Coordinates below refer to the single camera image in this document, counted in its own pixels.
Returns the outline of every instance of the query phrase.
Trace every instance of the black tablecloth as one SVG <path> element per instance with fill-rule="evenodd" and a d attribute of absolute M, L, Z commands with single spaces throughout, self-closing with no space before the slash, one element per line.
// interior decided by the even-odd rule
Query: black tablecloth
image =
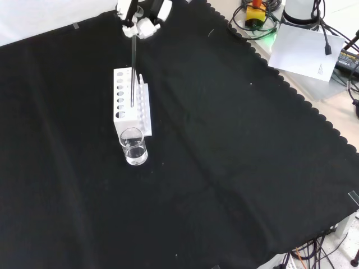
<path fill-rule="evenodd" d="M 138 43 L 140 167 L 112 122 L 113 12 L 0 48 L 2 268 L 255 268 L 356 209 L 355 149 L 225 25 L 174 1 Z"/>

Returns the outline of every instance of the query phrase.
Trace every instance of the clear glass cup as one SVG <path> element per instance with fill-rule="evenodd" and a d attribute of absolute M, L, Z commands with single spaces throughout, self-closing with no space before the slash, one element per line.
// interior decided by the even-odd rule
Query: clear glass cup
<path fill-rule="evenodd" d="M 119 142 L 131 165 L 143 164 L 148 157 L 144 134 L 137 128 L 128 128 L 121 133 Z"/>

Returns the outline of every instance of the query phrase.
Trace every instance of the sheet of paper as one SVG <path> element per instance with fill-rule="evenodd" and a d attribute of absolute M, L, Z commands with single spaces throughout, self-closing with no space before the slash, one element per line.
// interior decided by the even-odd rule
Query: sheet of paper
<path fill-rule="evenodd" d="M 325 55 L 324 34 L 282 24 L 271 48 L 268 65 L 329 81 L 344 39 L 328 35 L 331 55 Z"/>

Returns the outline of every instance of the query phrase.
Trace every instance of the yellow device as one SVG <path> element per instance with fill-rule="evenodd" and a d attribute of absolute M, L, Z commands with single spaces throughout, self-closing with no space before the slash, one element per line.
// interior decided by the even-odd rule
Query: yellow device
<path fill-rule="evenodd" d="M 263 26 L 265 21 L 265 12 L 263 11 L 265 10 L 265 5 L 262 4 L 261 0 L 253 0 L 252 5 L 254 7 L 247 6 L 245 25 L 249 28 L 258 29 Z"/>

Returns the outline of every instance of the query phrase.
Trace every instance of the water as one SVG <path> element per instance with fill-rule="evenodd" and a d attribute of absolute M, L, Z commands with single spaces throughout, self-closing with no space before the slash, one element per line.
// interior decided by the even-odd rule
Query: water
<path fill-rule="evenodd" d="M 148 157 L 147 149 L 139 146 L 134 149 L 126 150 L 125 157 L 127 162 L 131 165 L 143 164 Z"/>

